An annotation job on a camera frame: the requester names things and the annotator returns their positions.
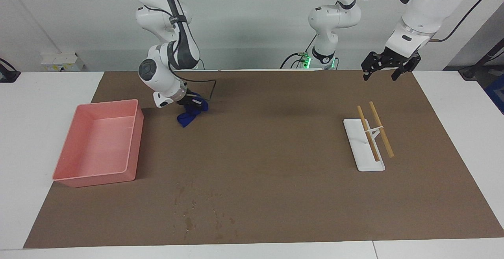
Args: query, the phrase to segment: blue cloth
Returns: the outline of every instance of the blue cloth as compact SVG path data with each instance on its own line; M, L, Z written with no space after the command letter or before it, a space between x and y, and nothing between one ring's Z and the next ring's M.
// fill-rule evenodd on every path
M185 128L188 126L193 120L203 111L208 111L208 103L205 101L200 94L193 92L193 94L197 95L193 97L193 100L197 100L201 102L201 106L197 107L195 105L184 105L185 112L178 115L177 121L180 125Z

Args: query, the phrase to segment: brown table surface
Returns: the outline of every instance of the brown table surface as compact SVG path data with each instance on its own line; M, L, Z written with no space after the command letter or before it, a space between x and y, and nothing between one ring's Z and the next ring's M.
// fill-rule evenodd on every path
M54 183L25 248L503 237L411 74L182 72L219 80L210 111L153 108L134 72L108 72L93 102L138 99L137 179ZM208 95L211 85L190 83ZM396 154L356 169L343 119L374 101Z

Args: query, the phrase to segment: wooden stick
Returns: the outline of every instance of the wooden stick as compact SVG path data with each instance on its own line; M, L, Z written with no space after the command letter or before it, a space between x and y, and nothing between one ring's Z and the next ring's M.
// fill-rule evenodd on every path
M371 110L373 111L374 120L378 124L378 126L383 126L382 121L380 120L380 116L378 116L378 112L376 111L376 107L374 107L373 102L369 102L371 106ZM380 128L380 133L382 135L383 143L385 143L385 148L387 148L387 153L389 153L389 157L394 157L394 151L392 151L392 146L390 146L389 139L387 138L387 134L385 133L385 129L383 127Z
M366 119L364 118L364 113L362 112L362 107L357 106L357 111L359 112L360 116L360 122L362 122L362 127L364 128L364 131L366 133L367 137L367 142L369 143L369 146L371 147L371 151L373 152L373 157L376 162L380 161L380 158L378 157L378 152L376 151L376 147L373 144L373 137L371 136L371 132L369 132L369 126L367 126Z

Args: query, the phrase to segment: pink bin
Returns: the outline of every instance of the pink bin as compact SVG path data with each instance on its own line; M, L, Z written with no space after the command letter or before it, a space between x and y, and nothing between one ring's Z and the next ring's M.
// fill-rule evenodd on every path
M52 179L69 187L134 180L143 123L138 100L78 106Z

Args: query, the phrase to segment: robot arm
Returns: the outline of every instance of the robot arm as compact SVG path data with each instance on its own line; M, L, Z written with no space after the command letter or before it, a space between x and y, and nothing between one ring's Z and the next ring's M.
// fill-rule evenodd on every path
M387 40L383 53L371 52L362 62L364 79L383 68L397 68L392 79L413 71L421 61L418 50L424 47L463 0L400 0L406 11Z
M326 68L334 59L338 35L335 29L349 28L359 23L361 10L357 0L337 0L333 6L320 6L309 15L309 24L317 32L310 50L311 63Z
M154 101L159 108L173 102L200 107L201 99L171 71L193 69L200 60L200 51L189 29L191 16L184 13L178 0L139 1L144 6L137 10L137 22L161 42L151 47L140 64L140 79L155 90Z

